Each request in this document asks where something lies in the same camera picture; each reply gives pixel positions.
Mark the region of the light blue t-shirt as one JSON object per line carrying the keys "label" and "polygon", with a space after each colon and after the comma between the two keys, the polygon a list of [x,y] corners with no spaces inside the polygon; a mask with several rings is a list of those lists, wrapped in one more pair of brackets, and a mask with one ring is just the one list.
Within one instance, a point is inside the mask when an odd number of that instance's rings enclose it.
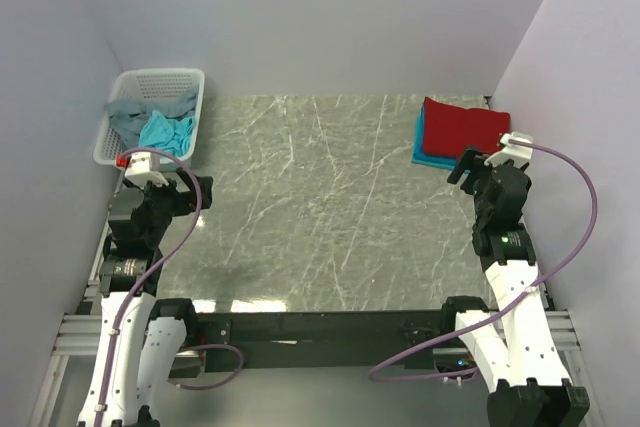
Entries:
{"label": "light blue t-shirt", "polygon": [[194,125],[193,116],[173,119],[154,110],[140,132],[138,146],[183,157],[191,147]]}

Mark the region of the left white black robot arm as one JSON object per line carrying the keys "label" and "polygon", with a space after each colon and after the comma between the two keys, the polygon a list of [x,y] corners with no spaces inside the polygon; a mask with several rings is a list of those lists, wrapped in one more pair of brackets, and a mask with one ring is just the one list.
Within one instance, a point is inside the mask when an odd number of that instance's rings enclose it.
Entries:
{"label": "left white black robot arm", "polygon": [[80,426],[156,426],[153,402],[180,349],[193,346],[200,325],[193,303],[156,297],[159,248],[176,217],[212,204],[213,179],[178,169],[173,179],[139,187],[125,183],[112,198],[99,273],[101,330]]}

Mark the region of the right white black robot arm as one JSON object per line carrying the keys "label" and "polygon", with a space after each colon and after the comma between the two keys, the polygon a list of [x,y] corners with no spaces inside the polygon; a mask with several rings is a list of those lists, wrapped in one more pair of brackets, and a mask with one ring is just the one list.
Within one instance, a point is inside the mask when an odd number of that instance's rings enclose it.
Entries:
{"label": "right white black robot arm", "polygon": [[590,408],[574,385],[548,324],[533,242],[522,220],[531,187],[527,160],[468,148],[448,177],[474,201],[472,245],[494,293],[500,326],[483,304],[450,301],[439,334],[465,344],[489,395],[492,426],[578,426]]}

